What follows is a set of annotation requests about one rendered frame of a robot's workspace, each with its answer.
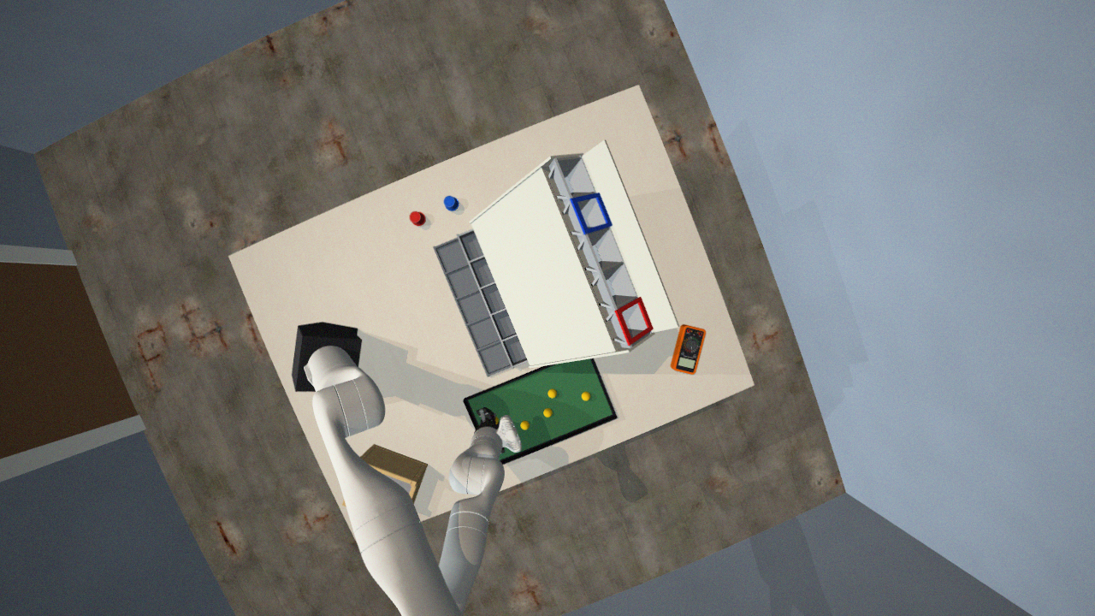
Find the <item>dark blue rectangular frame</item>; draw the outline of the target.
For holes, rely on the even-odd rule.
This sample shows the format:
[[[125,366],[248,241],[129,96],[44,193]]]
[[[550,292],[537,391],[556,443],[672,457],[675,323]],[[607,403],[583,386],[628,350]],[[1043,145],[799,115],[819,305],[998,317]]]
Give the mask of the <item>dark blue rectangular frame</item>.
[[[601,213],[602,213],[602,216],[606,216],[606,225],[599,225],[599,226],[592,226],[592,228],[588,228],[586,225],[585,218],[583,218],[583,213],[580,213],[580,208],[579,208],[579,206],[578,206],[577,202],[579,202],[579,200],[587,200],[587,199],[592,199],[592,198],[597,198],[597,202],[600,206]],[[570,205],[572,205],[572,208],[574,208],[574,211],[575,211],[575,213],[577,216],[577,219],[578,219],[578,221],[580,223],[580,228],[583,228],[583,234],[593,233],[597,230],[600,230],[600,229],[613,225],[613,222],[610,221],[610,217],[607,216],[606,204],[603,204],[603,200],[602,200],[599,191],[593,191],[593,194],[580,196],[580,198],[570,198]]]

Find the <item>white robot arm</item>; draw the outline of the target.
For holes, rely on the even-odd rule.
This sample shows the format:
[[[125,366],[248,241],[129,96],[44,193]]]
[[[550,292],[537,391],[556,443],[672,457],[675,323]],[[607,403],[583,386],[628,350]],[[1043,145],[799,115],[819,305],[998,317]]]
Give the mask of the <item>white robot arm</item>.
[[[381,391],[338,346],[318,348],[304,368],[306,379],[316,385],[318,430],[366,568],[402,616],[463,616],[488,541],[489,510],[505,478],[498,457],[503,448],[523,449],[512,418],[503,416],[498,429],[476,430],[468,451],[454,460],[450,486],[457,493],[479,496],[453,505],[438,565],[410,493],[361,460],[345,438],[382,425],[387,403]]]

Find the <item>orange digital multimeter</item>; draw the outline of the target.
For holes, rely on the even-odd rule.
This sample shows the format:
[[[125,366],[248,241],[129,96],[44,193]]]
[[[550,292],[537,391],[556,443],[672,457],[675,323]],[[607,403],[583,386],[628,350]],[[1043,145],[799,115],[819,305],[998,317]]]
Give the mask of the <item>orange digital multimeter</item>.
[[[676,371],[695,374],[705,335],[706,330],[682,324],[672,356],[672,368]]]

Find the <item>dark red rectangular frame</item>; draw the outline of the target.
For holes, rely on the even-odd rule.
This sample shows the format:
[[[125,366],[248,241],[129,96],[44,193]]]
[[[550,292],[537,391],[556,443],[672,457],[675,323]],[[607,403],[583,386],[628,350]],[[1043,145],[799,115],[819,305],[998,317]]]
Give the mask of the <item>dark red rectangular frame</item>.
[[[645,323],[647,324],[647,328],[646,328],[646,330],[638,333],[638,335],[635,335],[635,338],[632,338],[632,336],[630,336],[630,332],[627,330],[627,326],[626,326],[625,319],[624,319],[624,317],[622,315],[622,312],[623,311],[627,311],[627,309],[632,307],[634,304],[637,304],[637,303],[639,304],[639,311],[642,312],[642,315],[644,316]],[[635,298],[635,300],[633,300],[632,303],[629,303],[627,305],[622,305],[622,307],[618,309],[615,311],[615,313],[616,313],[616,319],[619,319],[619,326],[621,326],[621,329],[624,333],[624,337],[627,340],[627,346],[632,346],[633,342],[639,340],[639,338],[642,338],[646,333],[654,330],[654,328],[652,326],[652,321],[649,319],[649,316],[647,315],[647,311],[645,309],[644,301],[642,301],[642,297]]]

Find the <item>open wooden crate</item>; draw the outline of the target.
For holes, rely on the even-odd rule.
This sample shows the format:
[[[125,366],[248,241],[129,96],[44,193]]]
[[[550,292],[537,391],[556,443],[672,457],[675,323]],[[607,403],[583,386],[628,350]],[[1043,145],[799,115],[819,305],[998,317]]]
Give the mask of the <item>open wooden crate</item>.
[[[388,478],[404,488],[410,493],[414,504],[416,498],[413,495],[418,493],[428,464],[420,463],[419,460],[410,460],[403,453],[388,451],[387,448],[376,444],[370,446],[360,457],[373,469],[384,473]]]

